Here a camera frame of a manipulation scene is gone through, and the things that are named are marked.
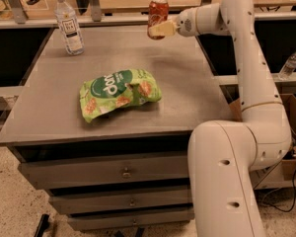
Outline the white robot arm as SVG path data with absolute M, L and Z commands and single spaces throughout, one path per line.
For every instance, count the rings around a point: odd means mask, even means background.
M 253 0 L 222 0 L 180 12 L 151 37 L 225 33 L 232 37 L 241 121 L 212 120 L 192 132 L 187 151 L 197 237 L 266 237 L 250 172 L 282 160 L 291 131 L 255 33 Z

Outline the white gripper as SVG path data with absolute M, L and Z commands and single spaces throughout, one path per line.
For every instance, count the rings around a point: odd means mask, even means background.
M 218 3 L 183 10 L 175 22 L 168 20 L 148 29 L 151 38 L 170 37 L 178 32 L 183 37 L 200 35 L 228 36 Z

